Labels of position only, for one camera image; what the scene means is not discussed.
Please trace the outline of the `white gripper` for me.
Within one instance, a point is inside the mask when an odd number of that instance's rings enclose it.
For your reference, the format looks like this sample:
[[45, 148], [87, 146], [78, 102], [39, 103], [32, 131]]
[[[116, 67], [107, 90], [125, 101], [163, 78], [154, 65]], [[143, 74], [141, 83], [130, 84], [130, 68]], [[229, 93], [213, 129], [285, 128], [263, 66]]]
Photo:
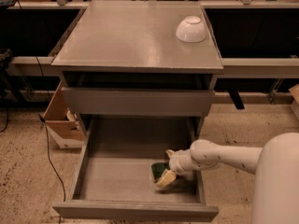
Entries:
[[177, 175], [184, 175], [197, 168], [197, 162], [192, 158], [188, 149], [178, 151], [168, 149], [165, 153], [169, 158], [170, 170], [165, 169], [155, 181], [155, 185], [159, 188], [164, 188], [174, 182]]

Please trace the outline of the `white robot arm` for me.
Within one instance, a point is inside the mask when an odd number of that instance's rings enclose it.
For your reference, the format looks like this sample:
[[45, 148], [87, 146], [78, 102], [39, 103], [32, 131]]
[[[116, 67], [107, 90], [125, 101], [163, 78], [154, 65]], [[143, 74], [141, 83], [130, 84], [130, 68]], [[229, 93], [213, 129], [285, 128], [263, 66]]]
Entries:
[[255, 175], [251, 224], [299, 224], [299, 133], [284, 133], [263, 147], [218, 145], [205, 139], [166, 151], [169, 161], [151, 165], [159, 188], [190, 171], [217, 163]]

